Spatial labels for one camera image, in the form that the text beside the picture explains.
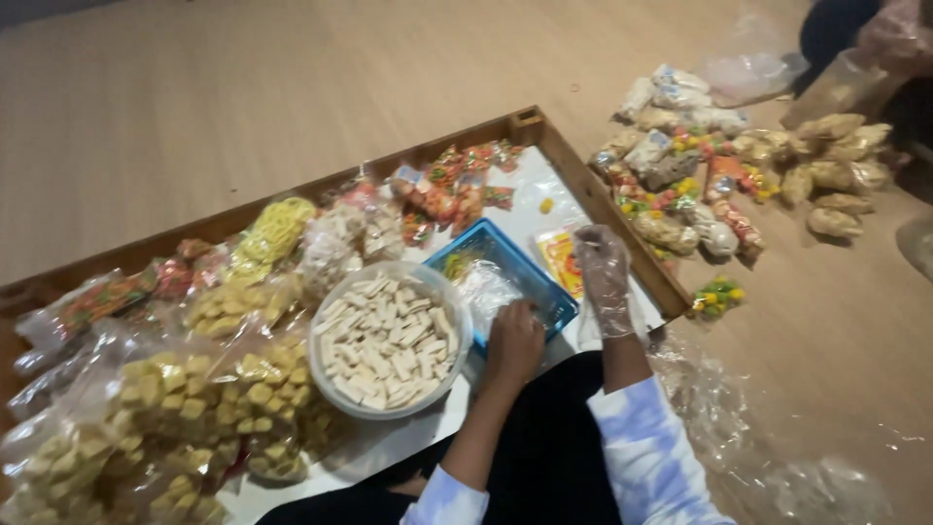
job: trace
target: hand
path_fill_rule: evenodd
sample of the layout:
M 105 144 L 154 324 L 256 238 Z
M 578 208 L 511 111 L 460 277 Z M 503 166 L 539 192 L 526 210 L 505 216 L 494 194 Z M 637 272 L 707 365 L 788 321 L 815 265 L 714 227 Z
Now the hand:
M 599 322 L 603 338 L 634 332 L 629 317 L 629 252 L 604 224 L 575 232 L 574 253 L 583 274 L 583 290 Z
M 858 48 L 882 69 L 903 77 L 933 75 L 933 29 L 922 22 L 923 0 L 888 0 L 858 33 Z
M 504 388 L 518 395 L 532 379 L 544 352 L 544 326 L 532 315 L 531 301 L 499 308 L 489 332 L 489 356 L 482 389 Z

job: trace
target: white bowl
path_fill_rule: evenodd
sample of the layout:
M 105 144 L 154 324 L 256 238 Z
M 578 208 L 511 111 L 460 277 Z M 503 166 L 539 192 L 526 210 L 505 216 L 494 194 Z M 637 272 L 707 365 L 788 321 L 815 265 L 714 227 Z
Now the white bowl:
M 350 286 L 359 281 L 372 280 L 376 278 L 379 272 L 383 272 L 387 277 L 401 279 L 403 277 L 414 277 L 424 284 L 413 283 L 412 286 L 423 296 L 431 297 L 440 303 L 447 314 L 447 319 L 451 327 L 459 338 L 460 347 L 456 351 L 449 351 L 447 362 L 451 364 L 451 372 L 441 381 L 433 392 L 427 394 L 414 404 L 393 408 L 388 410 L 375 410 L 361 404 L 356 404 L 342 393 L 337 391 L 333 381 L 325 374 L 325 366 L 321 362 L 320 335 L 314 335 L 314 327 L 320 322 L 320 312 L 323 312 L 334 301 L 341 298 L 349 290 Z M 314 382 L 317 388 L 321 390 L 324 397 L 333 403 L 343 412 L 361 419 L 399 419 L 410 416 L 416 412 L 424 410 L 440 399 L 442 395 L 451 389 L 453 381 L 460 375 L 464 362 L 467 360 L 470 346 L 473 343 L 473 319 L 470 317 L 469 308 L 466 301 L 460 297 L 460 293 L 441 273 L 433 268 L 407 261 L 377 262 L 372 266 L 367 266 L 362 270 L 353 272 L 346 279 L 341 281 L 337 288 L 331 291 L 324 299 L 324 303 L 318 308 L 311 319 L 311 334 L 308 337 L 308 361 L 311 363 L 311 373 L 314 376 Z

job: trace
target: black pants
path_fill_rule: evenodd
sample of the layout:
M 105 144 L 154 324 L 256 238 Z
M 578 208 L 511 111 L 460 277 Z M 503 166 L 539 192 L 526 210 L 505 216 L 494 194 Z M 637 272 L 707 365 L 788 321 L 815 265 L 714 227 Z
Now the black pants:
M 620 524 L 586 406 L 602 385 L 600 352 L 584 352 L 525 387 L 499 437 L 483 523 Z M 279 506 L 258 525 L 395 525 L 414 501 L 357 485 Z
M 858 32 L 881 8 L 881 0 L 819 0 L 801 29 L 801 53 L 810 69 L 794 83 L 806 91 L 836 55 L 852 48 Z M 884 120 L 895 128 L 898 142 L 917 140 L 933 147 L 933 78 L 915 78 L 900 88 L 884 109 Z

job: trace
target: person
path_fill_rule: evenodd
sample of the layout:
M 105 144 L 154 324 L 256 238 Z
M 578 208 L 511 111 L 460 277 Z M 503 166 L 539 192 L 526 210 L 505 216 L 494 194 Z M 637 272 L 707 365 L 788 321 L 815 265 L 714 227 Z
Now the person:
M 628 255 L 607 226 L 576 233 L 603 336 L 532 379 L 534 307 L 500 308 L 476 400 L 420 497 L 352 487 L 273 509 L 259 525 L 732 524 L 668 404 L 628 307 Z
M 850 48 L 908 81 L 884 109 L 898 142 L 933 147 L 933 2 L 927 0 L 817 0 L 801 27 L 801 54 L 810 68 L 794 84 L 802 94 Z

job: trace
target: pile of snack bags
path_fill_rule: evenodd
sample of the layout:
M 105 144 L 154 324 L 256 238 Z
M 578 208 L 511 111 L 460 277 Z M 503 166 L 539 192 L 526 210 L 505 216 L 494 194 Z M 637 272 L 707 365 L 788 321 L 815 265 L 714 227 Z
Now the pile of snack bags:
M 488 187 L 486 171 L 514 170 L 520 151 L 451 147 L 385 185 L 361 169 L 318 206 L 282 195 L 223 243 L 184 240 L 21 316 L 32 349 L 14 368 L 33 380 L 7 404 L 21 423 L 0 444 L 13 487 L 0 520 L 219 525 L 217 492 L 244 476 L 306 479 L 354 435 L 313 382 L 317 307 L 436 224 L 459 232 L 484 206 L 509 209 L 511 189 Z
M 662 260 L 703 246 L 716 259 L 756 260 L 760 231 L 731 202 L 798 209 L 814 198 L 815 234 L 851 238 L 872 192 L 891 179 L 890 126 L 833 114 L 795 131 L 754 129 L 744 111 L 714 107 L 702 79 L 660 66 L 636 80 L 616 113 L 625 127 L 591 158 L 621 211 Z M 705 167 L 705 181 L 696 178 Z

